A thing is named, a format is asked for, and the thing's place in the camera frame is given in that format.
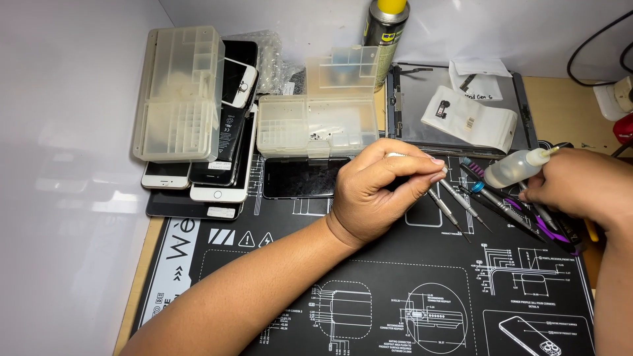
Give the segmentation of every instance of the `white wall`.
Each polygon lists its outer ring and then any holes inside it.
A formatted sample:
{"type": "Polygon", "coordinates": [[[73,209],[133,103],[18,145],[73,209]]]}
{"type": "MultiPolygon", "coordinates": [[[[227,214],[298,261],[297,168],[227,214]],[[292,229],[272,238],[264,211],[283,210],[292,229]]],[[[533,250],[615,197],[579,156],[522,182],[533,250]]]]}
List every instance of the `white wall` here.
{"type": "MultiPolygon", "coordinates": [[[[277,31],[284,54],[303,62],[332,45],[360,43],[369,0],[160,0],[176,26],[212,25],[221,35],[277,31]]],[[[632,8],[630,0],[409,0],[397,60],[447,64],[457,56],[501,58],[524,75],[566,77],[573,51],[632,8]]],[[[618,59],[633,17],[585,48],[574,72],[621,79],[618,59]]],[[[633,66],[633,53],[629,57],[633,66]]]]}
{"type": "Polygon", "coordinates": [[[0,1],[0,353],[111,355],[148,218],[130,143],[157,0],[0,1]]]}

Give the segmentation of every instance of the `phone battery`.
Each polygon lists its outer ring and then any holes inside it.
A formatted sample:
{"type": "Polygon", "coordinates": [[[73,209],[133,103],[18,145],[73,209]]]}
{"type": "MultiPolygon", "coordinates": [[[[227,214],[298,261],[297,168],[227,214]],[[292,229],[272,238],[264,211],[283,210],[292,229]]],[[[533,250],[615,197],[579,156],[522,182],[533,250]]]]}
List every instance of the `phone battery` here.
{"type": "Polygon", "coordinates": [[[233,162],[235,158],[235,147],[242,138],[244,120],[248,113],[249,111],[245,108],[234,108],[233,106],[222,105],[218,160],[233,162]]]}

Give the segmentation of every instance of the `plastic bag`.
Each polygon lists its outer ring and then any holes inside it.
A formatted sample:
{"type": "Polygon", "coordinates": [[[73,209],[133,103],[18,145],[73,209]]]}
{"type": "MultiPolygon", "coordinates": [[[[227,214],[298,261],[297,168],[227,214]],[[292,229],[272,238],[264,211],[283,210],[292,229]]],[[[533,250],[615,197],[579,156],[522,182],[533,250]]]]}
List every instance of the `plastic bag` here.
{"type": "Polygon", "coordinates": [[[260,72],[257,93],[281,95],[292,75],[303,68],[303,66],[293,65],[281,59],[281,39],[276,32],[271,30],[228,35],[223,36],[222,39],[257,43],[259,48],[257,70],[260,72]]]}

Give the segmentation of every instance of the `hand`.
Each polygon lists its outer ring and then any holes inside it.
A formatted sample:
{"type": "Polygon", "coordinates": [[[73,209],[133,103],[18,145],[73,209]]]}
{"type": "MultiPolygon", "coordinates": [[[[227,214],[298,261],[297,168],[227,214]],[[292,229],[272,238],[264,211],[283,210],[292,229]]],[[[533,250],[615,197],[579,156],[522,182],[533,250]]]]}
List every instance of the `hand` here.
{"type": "Polygon", "coordinates": [[[633,167],[586,149],[563,148],[519,198],[588,218],[609,231],[633,220],[633,167]]]}
{"type": "Polygon", "coordinates": [[[332,233],[353,248],[383,235],[430,187],[445,178],[444,161],[411,144],[379,139],[343,166],[336,179],[334,206],[325,217],[332,233]],[[384,158],[398,152],[407,156],[384,158]],[[382,187],[396,177],[408,182],[390,192],[382,187]]]}

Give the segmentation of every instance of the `plastic storage box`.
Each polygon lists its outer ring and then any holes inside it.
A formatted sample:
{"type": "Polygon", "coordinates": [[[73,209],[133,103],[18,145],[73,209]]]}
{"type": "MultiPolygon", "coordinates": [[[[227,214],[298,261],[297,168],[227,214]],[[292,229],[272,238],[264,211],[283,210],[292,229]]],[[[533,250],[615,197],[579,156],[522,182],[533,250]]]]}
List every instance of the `plastic storage box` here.
{"type": "Polygon", "coordinates": [[[378,47],[332,48],[306,59],[306,95],[260,98],[257,149],[270,157],[355,155],[378,139],[378,47]]]}
{"type": "Polygon", "coordinates": [[[134,131],[145,161],[213,161],[218,155],[224,43],[211,26],[149,33],[134,131]]]}

